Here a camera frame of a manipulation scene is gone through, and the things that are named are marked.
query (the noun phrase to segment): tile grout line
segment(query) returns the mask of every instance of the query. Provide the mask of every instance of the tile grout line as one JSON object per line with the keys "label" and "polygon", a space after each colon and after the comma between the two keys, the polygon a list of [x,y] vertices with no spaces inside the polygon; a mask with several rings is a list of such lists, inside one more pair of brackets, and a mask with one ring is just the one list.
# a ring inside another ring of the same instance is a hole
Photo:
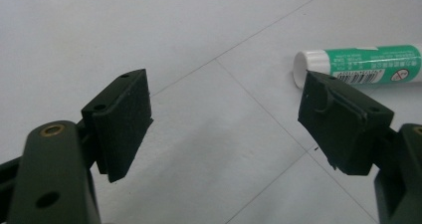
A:
{"label": "tile grout line", "polygon": [[310,155],[310,157],[317,163],[317,165],[320,167],[320,168],[322,168],[322,170],[326,173],[326,174],[328,174],[328,176],[332,179],[332,180],[334,180],[334,182],[335,183],[337,183],[337,185],[366,213],[366,214],[368,214],[368,216],[375,222],[375,223],[378,223],[377,221],[376,221],[376,219],[362,206],[362,205],[360,205],[360,203],[356,200],[356,199],[354,199],[354,197],[331,175],[331,174],[329,174],[329,172],[328,171],[326,171],[325,170],[325,168],[323,168],[323,166],[322,165],[320,165],[319,164],[319,162],[317,162],[317,160],[307,151],[307,154],[309,154]]}
{"label": "tile grout line", "polygon": [[291,133],[289,133],[283,126],[281,123],[279,123],[279,121],[248,91],[246,90],[246,88],[218,61],[215,60],[216,63],[224,70],[227,72],[227,74],[233,79],[235,80],[235,82],[246,92],[246,94],[248,94],[248,96],[250,98],[252,98],[257,104],[258,106],[260,106],[278,125],[279,127],[285,132],[287,133],[298,145],[299,147],[301,147],[304,152],[307,152],[307,150],[295,139],[294,136],[292,136]]}
{"label": "tile grout line", "polygon": [[301,160],[302,157],[304,157],[306,154],[308,154],[307,152],[304,152],[296,161],[294,161],[291,165],[289,165],[285,170],[282,171],[282,173],[280,173],[276,178],[274,178],[274,180],[272,180],[266,187],[264,187],[264,189],[262,189],[257,195],[255,195],[248,203],[246,203],[239,211],[237,211],[235,213],[235,215],[233,215],[227,222],[225,222],[225,224],[228,224],[229,222],[231,222],[237,215],[239,215],[239,213],[241,213],[247,206],[249,206],[249,204],[251,204],[253,201],[255,201],[255,199],[257,199],[258,196],[260,196],[265,190],[267,190],[267,188],[269,188],[274,182],[277,181],[277,179],[279,179],[283,174],[285,174],[285,172],[287,170],[289,170],[293,165],[295,165],[299,160]]}
{"label": "tile grout line", "polygon": [[174,84],[180,82],[181,80],[183,80],[184,78],[186,78],[187,76],[191,75],[192,73],[198,71],[199,69],[205,67],[206,65],[210,64],[211,62],[213,62],[214,60],[217,61],[218,58],[220,58],[221,56],[223,56],[224,54],[232,51],[233,49],[235,49],[236,47],[240,46],[241,44],[247,42],[248,40],[250,40],[251,38],[257,36],[258,34],[262,33],[263,31],[267,30],[268,28],[270,28],[271,26],[275,25],[276,23],[279,23],[280,21],[284,20],[285,18],[289,17],[290,15],[294,14],[295,12],[297,12],[298,10],[300,10],[301,8],[307,6],[308,4],[314,2],[316,0],[310,0],[304,4],[302,4],[301,6],[299,6],[298,8],[296,8],[295,10],[293,10],[292,12],[289,12],[288,14],[282,16],[281,18],[277,19],[275,22],[272,22],[271,24],[269,24],[268,26],[264,27],[263,29],[259,30],[258,32],[254,33],[253,35],[249,36],[248,38],[242,40],[240,43],[234,45],[233,47],[229,48],[228,50],[224,51],[223,53],[217,55],[217,57],[214,57],[213,59],[211,59],[210,61],[206,62],[204,65],[194,69],[193,71],[189,72],[188,74],[182,76],[181,78],[177,79],[175,82],[171,83],[170,85],[165,86],[164,88],[162,88],[161,90],[159,90],[158,92],[156,92],[155,94],[153,94],[151,97],[154,97],[155,95],[160,94],[161,92],[163,92],[164,90],[166,90],[167,88],[173,86]]}

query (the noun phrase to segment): white cap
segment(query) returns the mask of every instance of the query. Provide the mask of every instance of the white cap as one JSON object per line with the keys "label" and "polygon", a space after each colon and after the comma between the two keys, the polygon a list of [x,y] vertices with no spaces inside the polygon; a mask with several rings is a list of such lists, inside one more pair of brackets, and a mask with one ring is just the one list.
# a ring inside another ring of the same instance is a hole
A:
{"label": "white cap", "polygon": [[296,86],[300,89],[304,88],[308,71],[329,75],[329,56],[324,50],[303,51],[296,54],[293,67],[293,77],[295,79]]}

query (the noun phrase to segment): white tile floor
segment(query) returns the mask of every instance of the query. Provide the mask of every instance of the white tile floor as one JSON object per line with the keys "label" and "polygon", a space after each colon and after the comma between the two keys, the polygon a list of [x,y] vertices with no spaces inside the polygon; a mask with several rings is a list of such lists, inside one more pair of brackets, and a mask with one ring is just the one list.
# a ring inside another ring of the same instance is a hole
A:
{"label": "white tile floor", "polygon": [[[297,122],[296,52],[422,42],[422,0],[0,0],[0,162],[26,134],[146,68],[155,122],[103,222],[376,223],[372,180]],[[421,84],[361,88],[422,123]]]}

